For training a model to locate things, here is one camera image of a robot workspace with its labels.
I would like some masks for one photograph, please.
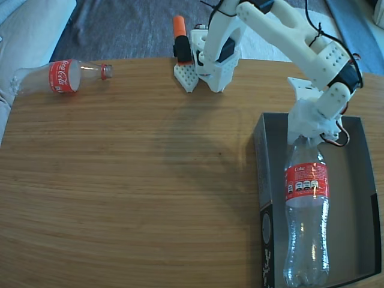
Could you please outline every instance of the robotic arm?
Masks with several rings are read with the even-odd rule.
[[[191,32],[197,77],[214,92],[224,90],[238,64],[237,48],[247,26],[279,48],[310,80],[289,78],[297,102],[288,116],[288,143],[303,135],[337,145],[339,132],[346,133],[341,117],[361,83],[360,71],[351,63],[350,52],[338,41],[326,41],[284,0],[220,0],[209,28]]]

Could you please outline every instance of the wooden table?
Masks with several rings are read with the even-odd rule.
[[[290,110],[286,77],[302,74],[240,61],[224,93],[200,83],[186,94],[174,60],[111,62],[111,81],[14,104],[0,149],[0,287],[259,287],[252,132],[261,112]],[[383,207],[384,79],[365,84],[348,114],[364,120]]]

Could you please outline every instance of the orange cap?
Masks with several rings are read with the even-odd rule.
[[[175,39],[179,36],[187,36],[187,32],[185,30],[185,21],[182,16],[175,16],[173,18],[173,34]]]

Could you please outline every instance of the upright bottle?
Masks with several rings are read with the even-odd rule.
[[[285,178],[289,247],[284,279],[289,287],[323,285],[329,274],[328,173],[313,139],[300,136],[294,142]]]
[[[11,79],[11,93],[71,93],[80,87],[112,77],[111,65],[97,65],[75,59],[52,62],[37,68],[18,69]]]

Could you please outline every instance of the open box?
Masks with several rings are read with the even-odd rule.
[[[254,131],[262,222],[263,287],[286,287],[288,249],[284,164],[286,113],[263,113]],[[380,218],[373,170],[360,118],[343,117],[351,136],[343,148],[320,144],[327,163],[330,210],[327,225],[329,277],[338,287],[381,272]]]

